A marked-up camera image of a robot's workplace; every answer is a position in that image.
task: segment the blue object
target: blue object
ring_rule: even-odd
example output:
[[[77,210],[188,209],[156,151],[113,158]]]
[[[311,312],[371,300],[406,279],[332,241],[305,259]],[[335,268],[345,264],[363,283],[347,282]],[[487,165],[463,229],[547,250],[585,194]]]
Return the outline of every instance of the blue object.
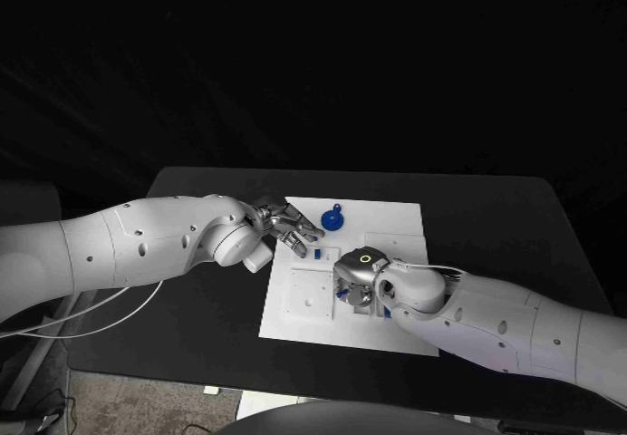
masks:
[[[327,231],[337,231],[341,228],[342,215],[340,213],[340,210],[341,210],[340,204],[335,204],[332,206],[332,209],[324,212],[321,221],[322,221],[322,228]]]

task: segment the floor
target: floor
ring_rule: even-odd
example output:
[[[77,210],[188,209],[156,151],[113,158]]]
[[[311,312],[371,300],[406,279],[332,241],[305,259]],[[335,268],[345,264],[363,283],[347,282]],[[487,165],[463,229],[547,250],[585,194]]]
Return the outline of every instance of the floor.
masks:
[[[90,298],[89,294],[80,296],[76,310],[89,306]],[[79,318],[69,321],[61,335],[74,334],[79,326]],[[216,395],[204,394],[200,385],[69,371],[64,364],[67,344],[69,341],[57,340],[51,345],[20,404],[20,411],[28,411],[48,392],[56,388],[66,392],[69,387],[69,396],[76,399],[71,412],[74,418],[54,423],[45,435],[177,435],[190,423],[216,431],[234,421],[240,391],[221,389]],[[54,393],[37,408],[45,409],[47,406],[61,404],[63,398]],[[469,420],[469,424],[497,431],[495,420],[474,417],[465,420]],[[195,428],[185,431],[185,435],[203,433],[205,432]]]

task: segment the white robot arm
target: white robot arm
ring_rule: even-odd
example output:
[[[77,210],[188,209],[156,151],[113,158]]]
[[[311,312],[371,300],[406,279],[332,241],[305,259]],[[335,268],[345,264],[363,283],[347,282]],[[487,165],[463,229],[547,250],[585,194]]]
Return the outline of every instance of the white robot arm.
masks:
[[[627,320],[445,266],[363,247],[334,265],[351,305],[381,301],[399,328],[497,372],[569,382],[627,405]]]
[[[145,198],[76,219],[0,227],[0,323],[71,293],[156,283],[201,262],[240,261],[256,272],[275,236],[304,256],[293,231],[324,236],[286,203],[249,206],[230,197]]]

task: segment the white platform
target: white platform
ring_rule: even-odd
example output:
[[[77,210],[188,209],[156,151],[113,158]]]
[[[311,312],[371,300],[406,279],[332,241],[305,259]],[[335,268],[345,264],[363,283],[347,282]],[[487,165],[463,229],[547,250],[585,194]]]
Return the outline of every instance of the white platform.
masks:
[[[438,348],[400,331],[383,317],[378,301],[351,307],[332,294],[332,264],[340,256],[367,245],[406,262],[426,263],[420,206],[417,204],[293,198],[286,201],[321,227],[319,217],[341,205],[342,227],[311,244],[299,259],[276,243],[270,282],[257,336],[387,352],[439,356]],[[321,259],[314,259],[314,249]]]

